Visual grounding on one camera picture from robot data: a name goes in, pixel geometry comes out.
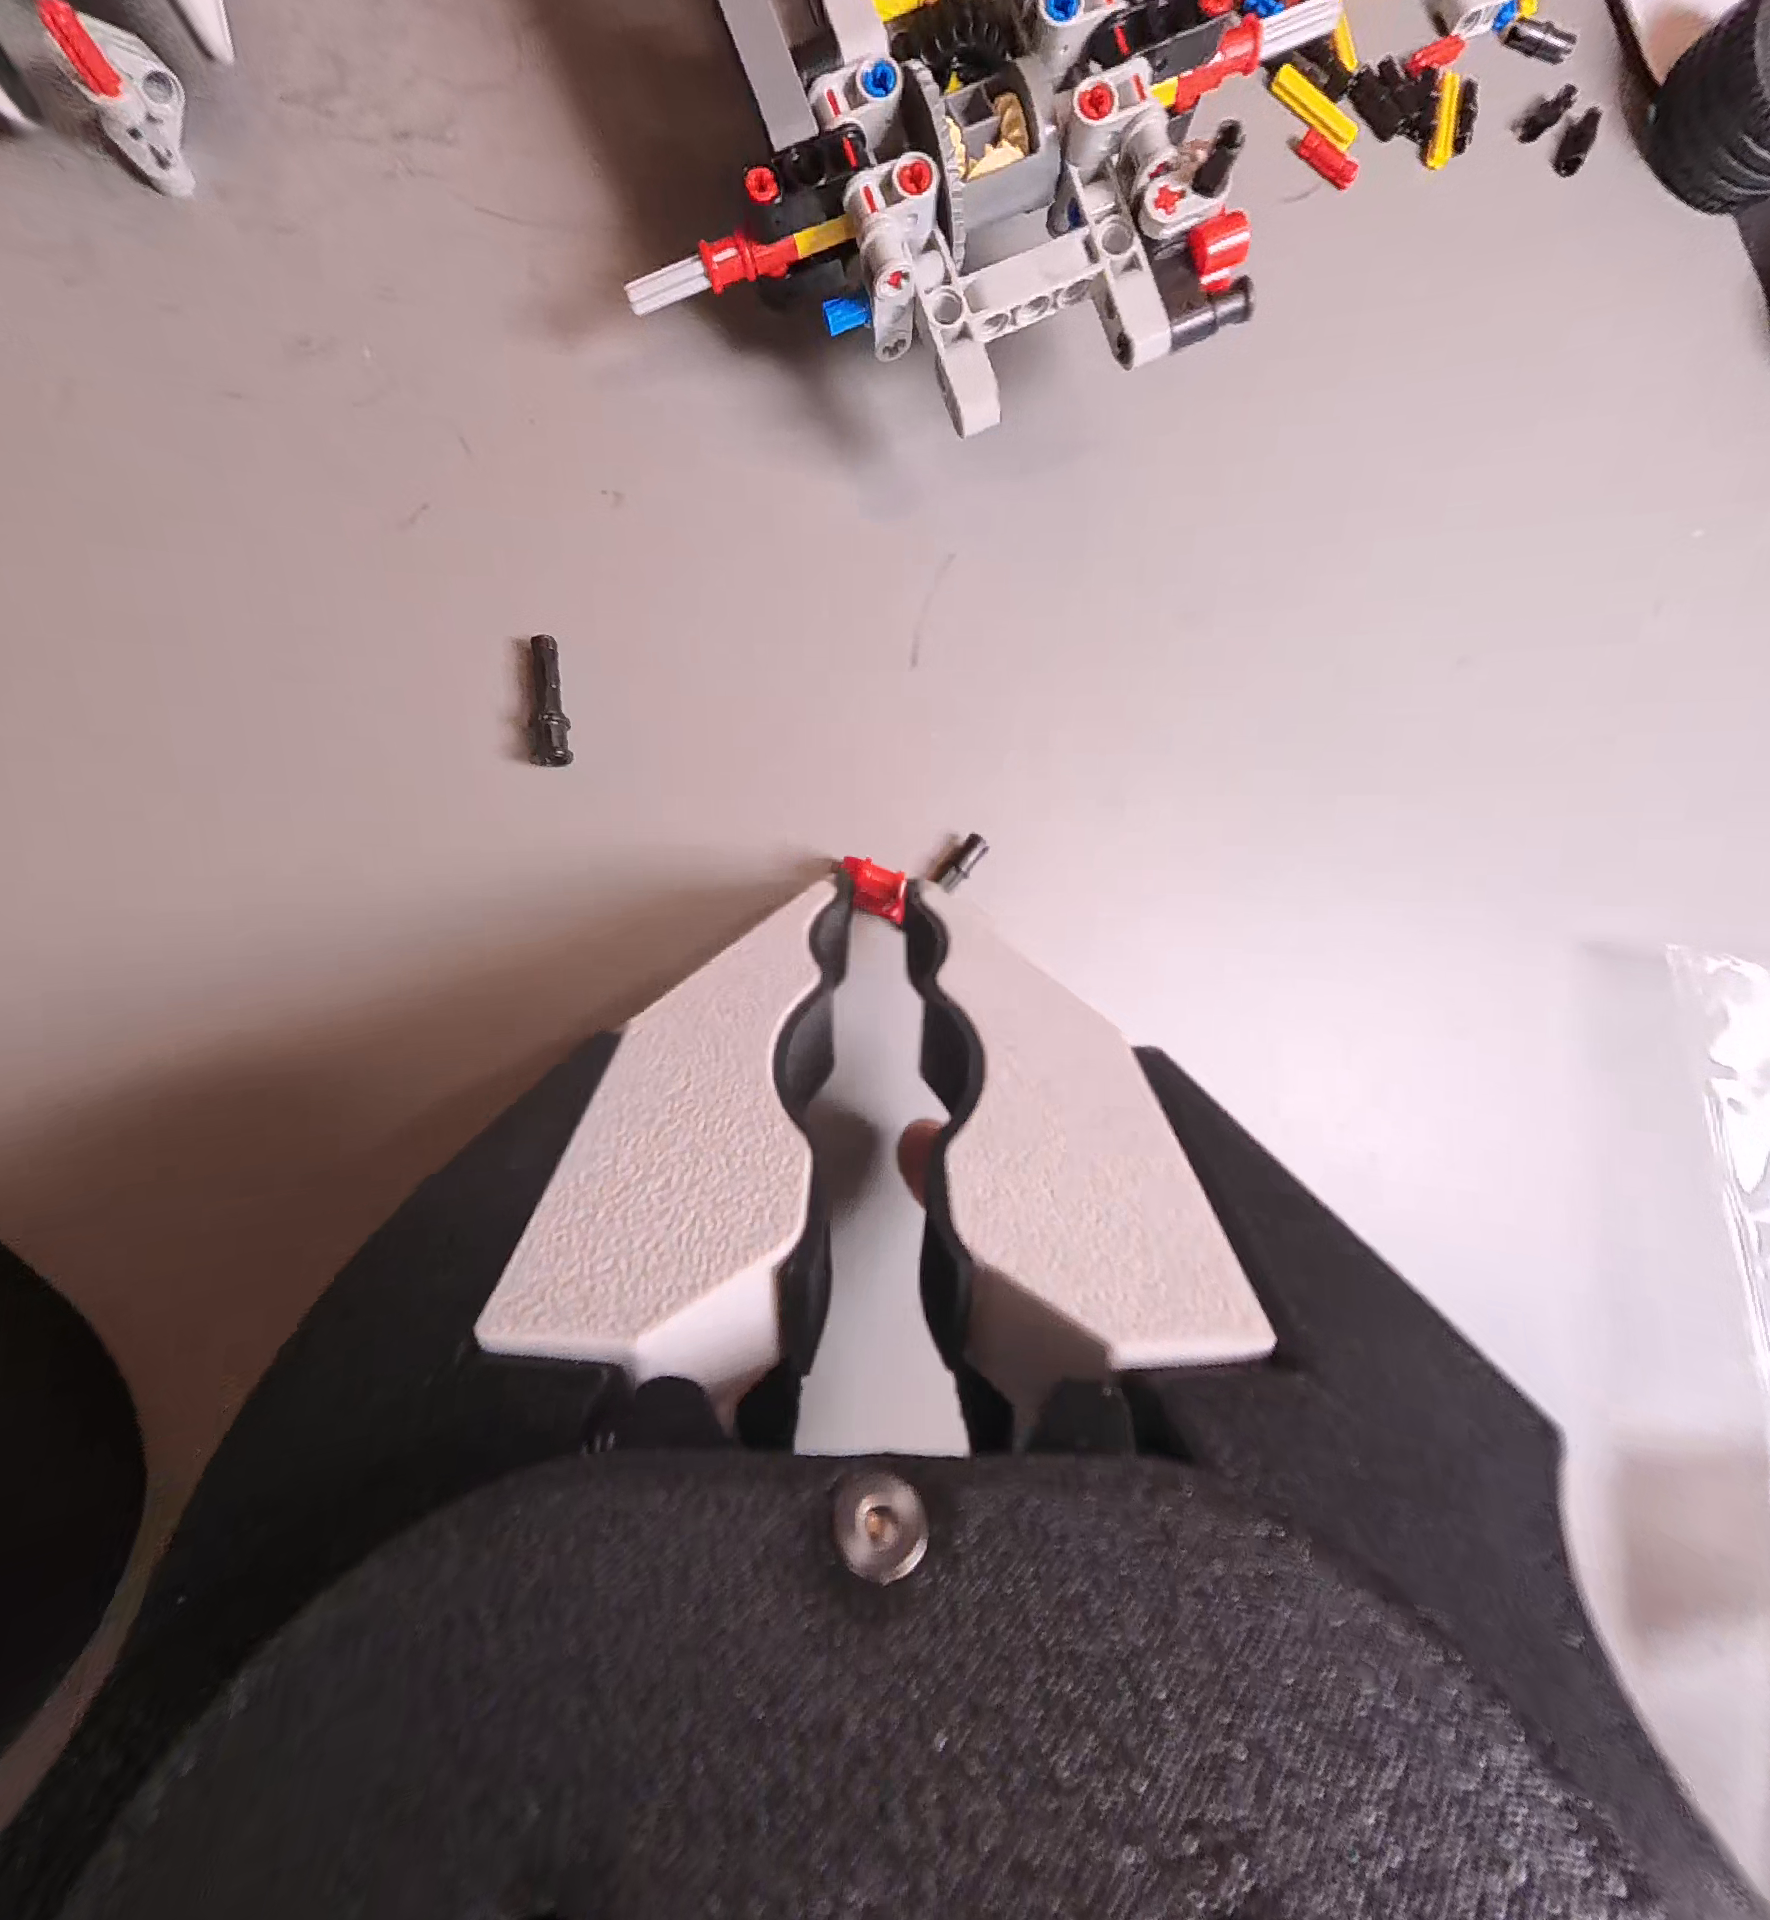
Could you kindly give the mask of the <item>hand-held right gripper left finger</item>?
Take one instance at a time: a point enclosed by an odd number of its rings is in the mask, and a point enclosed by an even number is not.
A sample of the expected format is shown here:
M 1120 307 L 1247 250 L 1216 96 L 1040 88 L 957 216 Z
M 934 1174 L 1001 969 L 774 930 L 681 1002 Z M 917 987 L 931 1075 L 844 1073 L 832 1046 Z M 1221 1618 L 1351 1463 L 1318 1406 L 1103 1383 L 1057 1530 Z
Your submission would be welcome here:
M 844 882 L 824 877 L 625 1026 L 482 1350 L 689 1380 L 743 1443 L 791 1450 L 832 1289 L 806 1112 L 843 979 Z

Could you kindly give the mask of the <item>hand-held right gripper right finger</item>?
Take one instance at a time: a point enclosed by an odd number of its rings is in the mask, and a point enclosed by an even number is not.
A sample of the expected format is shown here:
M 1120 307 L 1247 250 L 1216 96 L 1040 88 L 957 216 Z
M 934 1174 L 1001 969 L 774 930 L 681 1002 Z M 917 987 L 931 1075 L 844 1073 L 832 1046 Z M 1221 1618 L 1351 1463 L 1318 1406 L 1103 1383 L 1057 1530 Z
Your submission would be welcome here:
M 912 896 L 920 1296 L 968 1450 L 1014 1451 L 1067 1381 L 1266 1361 L 1276 1330 L 1122 1030 L 960 896 Z

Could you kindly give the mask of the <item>grey lego connector piece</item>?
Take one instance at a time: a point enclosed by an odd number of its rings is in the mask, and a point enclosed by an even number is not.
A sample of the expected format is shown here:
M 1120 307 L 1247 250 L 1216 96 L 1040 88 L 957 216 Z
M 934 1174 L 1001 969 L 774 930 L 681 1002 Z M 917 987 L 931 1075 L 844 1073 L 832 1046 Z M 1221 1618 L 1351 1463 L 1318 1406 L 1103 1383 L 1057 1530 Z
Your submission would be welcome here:
M 183 156 L 185 94 L 177 75 L 141 37 L 74 4 L 41 3 L 37 13 L 107 147 L 157 191 L 189 200 L 195 177 Z

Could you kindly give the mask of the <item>lego car chassis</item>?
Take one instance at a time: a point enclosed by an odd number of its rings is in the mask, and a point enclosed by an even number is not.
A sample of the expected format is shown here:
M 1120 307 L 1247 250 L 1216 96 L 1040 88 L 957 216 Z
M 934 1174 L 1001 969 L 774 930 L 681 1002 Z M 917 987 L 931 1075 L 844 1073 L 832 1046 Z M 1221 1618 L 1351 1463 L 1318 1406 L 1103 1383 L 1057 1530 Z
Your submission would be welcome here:
M 991 348 L 1090 307 L 1138 371 L 1254 316 L 1241 127 L 1214 96 L 1288 66 L 1342 4 L 720 4 L 771 154 L 743 224 L 633 280 L 633 313 L 800 288 L 882 363 L 925 347 L 960 439 Z

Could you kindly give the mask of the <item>cluster of small lego pieces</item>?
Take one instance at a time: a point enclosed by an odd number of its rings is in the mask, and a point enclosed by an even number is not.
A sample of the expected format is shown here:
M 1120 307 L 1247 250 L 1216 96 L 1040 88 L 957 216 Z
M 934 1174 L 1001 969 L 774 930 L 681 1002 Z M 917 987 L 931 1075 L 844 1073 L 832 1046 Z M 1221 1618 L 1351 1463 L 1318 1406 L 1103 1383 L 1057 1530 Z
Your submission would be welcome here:
M 1459 64 L 1477 38 L 1514 37 L 1540 4 L 1433 4 L 1442 31 L 1403 55 L 1367 61 L 1345 4 L 1247 4 L 1261 25 L 1266 91 L 1292 119 L 1290 152 L 1333 190 L 1358 177 L 1354 144 L 1407 142 L 1427 174 L 1466 154 L 1477 135 L 1481 88 Z

